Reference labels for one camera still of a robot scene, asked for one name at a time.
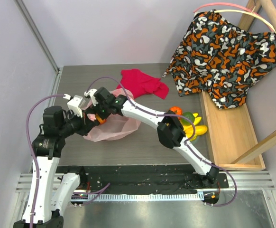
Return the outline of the orange fake pumpkin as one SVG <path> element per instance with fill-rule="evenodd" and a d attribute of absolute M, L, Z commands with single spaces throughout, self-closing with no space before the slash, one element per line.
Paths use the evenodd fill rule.
<path fill-rule="evenodd" d="M 172 111 L 174 114 L 177 114 L 177 115 L 182 115 L 182 113 L 183 113 L 182 109 L 178 106 L 173 106 L 169 110 Z"/>

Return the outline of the yellow fake fruit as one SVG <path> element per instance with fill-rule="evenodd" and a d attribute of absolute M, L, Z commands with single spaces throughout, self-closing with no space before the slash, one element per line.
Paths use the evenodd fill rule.
<path fill-rule="evenodd" d="M 206 125 L 195 126 L 195 134 L 196 135 L 203 135 L 207 131 L 208 131 L 208 127 Z M 193 127 L 191 125 L 190 126 L 185 125 L 184 132 L 188 138 L 192 137 L 193 136 Z"/>

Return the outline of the pink plastic bag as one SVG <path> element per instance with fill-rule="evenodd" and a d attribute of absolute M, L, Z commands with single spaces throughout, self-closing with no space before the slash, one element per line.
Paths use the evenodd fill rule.
<path fill-rule="evenodd" d="M 87 117 L 96 120 L 95 114 L 87 114 Z M 136 131 L 140 124 L 137 119 L 111 114 L 104 124 L 94 127 L 83 138 L 93 142 L 118 140 Z"/>

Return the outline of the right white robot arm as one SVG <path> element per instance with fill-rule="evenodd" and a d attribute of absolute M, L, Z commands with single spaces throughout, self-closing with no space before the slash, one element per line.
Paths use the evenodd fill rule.
<path fill-rule="evenodd" d="M 119 114 L 153 127 L 157 131 L 159 142 L 164 147 L 176 150 L 193 166 L 200 175 L 203 186 L 210 188 L 217 183 L 219 168 L 191 144 L 178 115 L 172 111 L 164 113 L 152 110 L 138 104 L 128 94 L 115 96 L 104 87 L 86 91 L 84 96 L 91 99 L 102 119 L 108 114 Z"/>

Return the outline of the small yellow banana bunch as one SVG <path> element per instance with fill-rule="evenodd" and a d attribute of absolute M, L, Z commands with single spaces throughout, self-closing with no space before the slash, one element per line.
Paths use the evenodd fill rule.
<path fill-rule="evenodd" d="M 202 120 L 202 117 L 199 116 L 198 113 L 193 113 L 193 116 L 194 116 L 194 122 L 193 122 L 193 124 L 194 125 L 198 125 L 200 123 L 200 121 Z"/>

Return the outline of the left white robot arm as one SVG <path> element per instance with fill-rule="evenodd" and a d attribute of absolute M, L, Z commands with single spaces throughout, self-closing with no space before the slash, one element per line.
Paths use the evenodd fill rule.
<path fill-rule="evenodd" d="M 62 176 L 56 192 L 53 191 L 55 173 L 67 137 L 85 136 L 98 122 L 87 116 L 87 111 L 69 106 L 48 107 L 43 113 L 39 134 L 30 142 L 33 157 L 33 175 L 28 203 L 15 228 L 61 228 L 63 214 L 73 192 L 87 185 L 87 175 L 82 166 L 69 166 Z"/>

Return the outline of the orange fake persimmon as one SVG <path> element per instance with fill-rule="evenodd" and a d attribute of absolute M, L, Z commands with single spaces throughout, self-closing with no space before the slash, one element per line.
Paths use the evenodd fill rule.
<path fill-rule="evenodd" d="M 106 119 L 102 119 L 99 115 L 95 115 L 96 120 L 99 122 L 99 124 L 104 124 L 106 122 Z"/>

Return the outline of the large yellow banana bunch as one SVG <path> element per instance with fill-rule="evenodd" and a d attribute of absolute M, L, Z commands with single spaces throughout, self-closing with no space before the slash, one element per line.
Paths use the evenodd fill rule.
<path fill-rule="evenodd" d="M 192 136 L 192 138 L 190 138 L 190 141 L 195 140 L 195 139 L 197 138 L 197 136 L 198 136 L 198 135 L 196 135 L 196 134 L 195 134 L 194 136 Z"/>

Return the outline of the green orange fake mango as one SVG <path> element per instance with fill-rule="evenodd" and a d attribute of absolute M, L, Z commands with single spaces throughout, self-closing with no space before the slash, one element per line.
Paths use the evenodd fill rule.
<path fill-rule="evenodd" d="M 190 126 L 194 123 L 195 116 L 191 112 L 182 113 L 182 117 L 180 118 L 180 123 L 182 125 Z"/>

